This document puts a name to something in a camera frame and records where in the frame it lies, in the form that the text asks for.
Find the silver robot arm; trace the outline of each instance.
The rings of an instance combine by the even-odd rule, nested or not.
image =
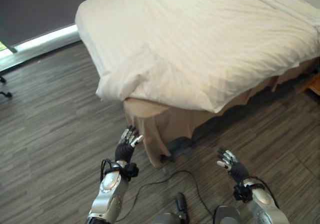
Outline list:
[[[219,149],[218,166],[226,169],[237,185],[234,188],[236,200],[246,203],[258,224],[289,224],[287,217],[278,208],[275,199],[265,191],[266,184],[257,177],[250,177],[247,169],[229,150]]]
[[[102,162],[99,193],[92,204],[85,224],[114,224],[116,222],[128,183],[131,177],[136,177],[139,172],[137,166],[130,161],[136,144],[143,138],[135,128],[128,127],[119,140],[115,151],[115,162],[104,160],[104,165]]]

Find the wooden furniture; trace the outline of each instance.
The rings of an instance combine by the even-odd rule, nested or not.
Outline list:
[[[307,89],[312,90],[320,96],[320,74],[316,74],[302,89],[305,92]]]

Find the white duvet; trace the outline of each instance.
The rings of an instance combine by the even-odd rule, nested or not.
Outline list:
[[[210,112],[318,56],[311,20],[265,0],[87,0],[76,15],[101,99]]]

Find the black glove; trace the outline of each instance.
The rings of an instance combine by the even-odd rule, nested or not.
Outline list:
[[[225,168],[230,176],[235,180],[237,184],[244,180],[244,178],[249,176],[249,172],[245,168],[245,166],[240,163],[235,155],[226,150],[225,148],[220,148],[218,150],[218,157],[221,161],[217,161],[217,165]]]

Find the black strap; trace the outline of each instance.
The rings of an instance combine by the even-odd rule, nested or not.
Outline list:
[[[117,167],[111,167],[104,171],[104,175],[112,172],[119,172],[122,178],[125,178],[128,180],[128,182],[131,181],[131,178],[134,178],[139,173],[139,168],[137,167],[136,163],[128,163],[124,168],[117,166]]]
[[[256,183],[256,184],[252,184],[252,185],[247,185],[247,186],[243,186],[242,183],[236,185],[234,187],[234,198],[237,201],[243,201],[244,203],[248,203],[252,200],[252,190],[253,189],[265,189],[264,185],[261,183]]]

